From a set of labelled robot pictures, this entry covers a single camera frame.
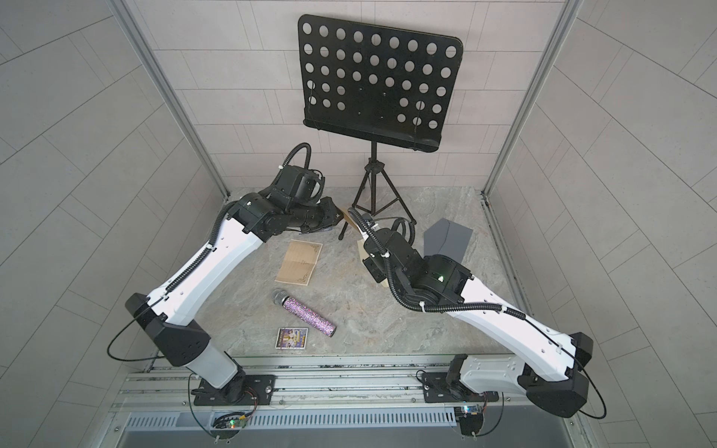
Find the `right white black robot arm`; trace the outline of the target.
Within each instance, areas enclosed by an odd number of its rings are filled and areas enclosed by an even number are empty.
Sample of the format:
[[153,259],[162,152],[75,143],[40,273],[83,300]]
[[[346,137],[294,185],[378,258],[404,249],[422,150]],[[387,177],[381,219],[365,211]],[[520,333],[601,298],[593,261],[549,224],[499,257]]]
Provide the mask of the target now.
[[454,356],[444,380],[427,380],[428,388],[454,401],[518,394],[559,417],[572,417],[586,405],[590,380],[584,367],[592,358],[591,338],[541,324],[453,259],[421,256],[397,231],[374,228],[361,235],[368,254],[364,265],[376,282],[388,282],[398,304],[468,323],[511,353],[497,361]]

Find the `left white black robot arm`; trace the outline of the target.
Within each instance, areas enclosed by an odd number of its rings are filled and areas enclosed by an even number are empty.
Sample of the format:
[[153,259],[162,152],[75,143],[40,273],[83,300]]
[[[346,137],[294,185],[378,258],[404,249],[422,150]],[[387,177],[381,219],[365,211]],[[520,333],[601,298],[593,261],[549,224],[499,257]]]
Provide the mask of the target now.
[[319,171],[283,164],[269,187],[220,209],[207,243],[179,272],[148,295],[136,293],[125,302],[167,361],[199,375],[222,401],[235,404],[244,398],[246,375],[213,345],[195,316],[224,278],[271,237],[323,231],[341,221],[342,213],[323,194],[324,185]]

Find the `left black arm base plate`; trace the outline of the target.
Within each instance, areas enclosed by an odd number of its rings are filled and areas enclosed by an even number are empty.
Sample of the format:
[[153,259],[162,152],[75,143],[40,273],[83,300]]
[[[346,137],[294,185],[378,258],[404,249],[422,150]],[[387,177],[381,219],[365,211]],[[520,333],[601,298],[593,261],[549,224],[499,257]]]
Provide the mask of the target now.
[[202,379],[197,388],[190,390],[195,406],[253,406],[269,405],[274,387],[275,375],[237,375],[224,388],[216,389]]

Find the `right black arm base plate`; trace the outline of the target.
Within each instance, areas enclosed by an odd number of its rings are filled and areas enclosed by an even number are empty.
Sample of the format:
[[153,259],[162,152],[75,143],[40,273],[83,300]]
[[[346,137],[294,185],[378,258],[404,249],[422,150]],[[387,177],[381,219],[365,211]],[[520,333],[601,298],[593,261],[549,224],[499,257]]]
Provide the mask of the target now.
[[448,373],[427,373],[419,370],[416,380],[422,386],[425,403],[493,403],[500,401],[498,392],[476,393],[461,382],[449,383]]

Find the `cream letter paper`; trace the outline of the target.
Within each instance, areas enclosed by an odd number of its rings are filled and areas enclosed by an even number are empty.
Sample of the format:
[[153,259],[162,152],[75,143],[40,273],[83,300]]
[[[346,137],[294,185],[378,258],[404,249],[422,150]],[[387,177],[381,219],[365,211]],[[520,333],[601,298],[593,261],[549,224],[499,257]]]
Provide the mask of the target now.
[[282,284],[308,286],[323,244],[291,240],[284,261],[276,276]]

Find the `dark grey envelope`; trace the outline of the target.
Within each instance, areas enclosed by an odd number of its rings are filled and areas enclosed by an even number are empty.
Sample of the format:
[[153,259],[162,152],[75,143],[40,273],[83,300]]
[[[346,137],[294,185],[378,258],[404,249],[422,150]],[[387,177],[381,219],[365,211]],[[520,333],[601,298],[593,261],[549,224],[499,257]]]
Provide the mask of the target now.
[[424,254],[443,255],[462,263],[473,233],[471,228],[441,218],[423,233]]

